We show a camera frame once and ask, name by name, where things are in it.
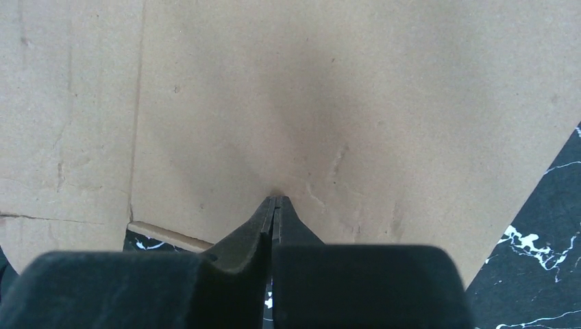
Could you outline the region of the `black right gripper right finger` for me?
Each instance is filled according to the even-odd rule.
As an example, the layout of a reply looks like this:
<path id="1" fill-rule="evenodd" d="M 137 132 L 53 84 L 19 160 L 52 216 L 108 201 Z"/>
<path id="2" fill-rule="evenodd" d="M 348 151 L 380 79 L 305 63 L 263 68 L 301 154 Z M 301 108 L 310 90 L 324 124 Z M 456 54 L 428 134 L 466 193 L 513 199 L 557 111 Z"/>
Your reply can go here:
<path id="1" fill-rule="evenodd" d="M 472 328 L 458 270 L 429 245 L 326 244 L 277 197 L 275 328 Z"/>

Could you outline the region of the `brown cardboard box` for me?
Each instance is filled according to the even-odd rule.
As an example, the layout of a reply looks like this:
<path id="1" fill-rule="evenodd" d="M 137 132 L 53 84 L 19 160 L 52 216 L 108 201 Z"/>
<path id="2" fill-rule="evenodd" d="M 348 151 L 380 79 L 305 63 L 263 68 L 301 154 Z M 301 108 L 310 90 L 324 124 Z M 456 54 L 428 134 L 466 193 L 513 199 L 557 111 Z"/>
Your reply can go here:
<path id="1" fill-rule="evenodd" d="M 281 193 L 470 282 L 579 121 L 579 1 L 2 1 L 1 247 L 216 243 Z"/>

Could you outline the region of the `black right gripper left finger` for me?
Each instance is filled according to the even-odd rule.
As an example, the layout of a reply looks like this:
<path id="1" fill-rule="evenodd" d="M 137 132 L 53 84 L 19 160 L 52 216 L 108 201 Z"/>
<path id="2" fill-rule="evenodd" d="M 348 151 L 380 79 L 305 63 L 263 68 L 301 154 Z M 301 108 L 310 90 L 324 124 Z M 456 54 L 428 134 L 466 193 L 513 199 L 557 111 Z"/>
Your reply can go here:
<path id="1" fill-rule="evenodd" d="M 202 253 L 49 252 L 20 275 L 2 328 L 261 328 L 276 199 Z"/>

